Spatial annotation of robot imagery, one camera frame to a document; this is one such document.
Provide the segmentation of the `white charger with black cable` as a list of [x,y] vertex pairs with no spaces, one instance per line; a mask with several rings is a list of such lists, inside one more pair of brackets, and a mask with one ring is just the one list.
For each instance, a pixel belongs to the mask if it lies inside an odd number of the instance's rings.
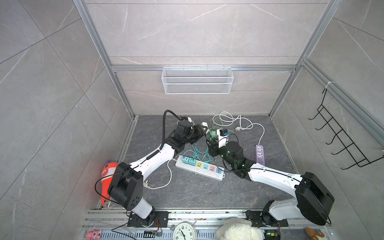
[[203,128],[205,134],[207,134],[207,133],[209,132],[209,126],[208,126],[208,123],[206,123],[206,122],[202,122],[202,123],[201,123],[201,127]]

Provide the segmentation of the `purple small power strip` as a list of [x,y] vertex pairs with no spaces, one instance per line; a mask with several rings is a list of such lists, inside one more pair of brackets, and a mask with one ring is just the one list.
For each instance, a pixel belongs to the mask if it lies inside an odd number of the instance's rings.
[[265,166],[265,153],[262,145],[256,145],[255,157],[258,164]]

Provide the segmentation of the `white multicolour power strip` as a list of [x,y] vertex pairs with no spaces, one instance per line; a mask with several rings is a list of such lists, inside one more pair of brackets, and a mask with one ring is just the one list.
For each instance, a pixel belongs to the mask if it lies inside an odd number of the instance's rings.
[[219,167],[196,160],[196,166],[184,164],[182,158],[186,156],[179,156],[176,162],[176,167],[194,174],[198,174],[210,179],[222,181],[225,177],[225,173]]

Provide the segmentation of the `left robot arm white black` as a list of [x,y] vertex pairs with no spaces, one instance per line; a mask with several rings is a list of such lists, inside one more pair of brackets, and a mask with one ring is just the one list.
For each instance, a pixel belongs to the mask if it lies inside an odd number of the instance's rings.
[[209,132],[206,122],[195,124],[189,117],[179,117],[166,110],[162,121],[162,141],[159,147],[143,158],[129,164],[122,162],[97,180],[111,181],[104,192],[96,191],[102,201],[109,200],[137,215],[149,225],[155,218],[155,208],[143,197],[144,181],[162,164],[171,161]]

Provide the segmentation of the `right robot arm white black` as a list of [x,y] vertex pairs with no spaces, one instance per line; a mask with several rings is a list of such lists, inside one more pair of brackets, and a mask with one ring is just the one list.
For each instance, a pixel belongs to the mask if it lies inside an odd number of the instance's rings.
[[264,226],[295,218],[305,218],[319,226],[332,223],[329,214],[335,198],[315,174],[290,174],[254,163],[244,157],[238,142],[226,138],[207,140],[206,143],[210,156],[221,157],[239,178],[263,183],[291,195],[288,200],[266,203],[259,217]]

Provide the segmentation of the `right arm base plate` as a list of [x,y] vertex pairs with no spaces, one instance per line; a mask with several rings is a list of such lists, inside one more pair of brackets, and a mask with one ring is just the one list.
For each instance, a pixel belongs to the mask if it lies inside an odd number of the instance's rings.
[[245,211],[246,219],[251,221],[252,227],[288,227],[287,220],[278,221],[268,212],[263,211]]

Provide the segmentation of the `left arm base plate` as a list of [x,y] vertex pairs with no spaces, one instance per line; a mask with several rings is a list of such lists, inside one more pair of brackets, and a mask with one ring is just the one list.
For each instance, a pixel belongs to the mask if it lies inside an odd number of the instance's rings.
[[157,228],[160,225],[161,228],[165,228],[168,225],[169,214],[167,211],[155,211],[150,213],[146,219],[142,219],[136,214],[130,214],[127,226]]

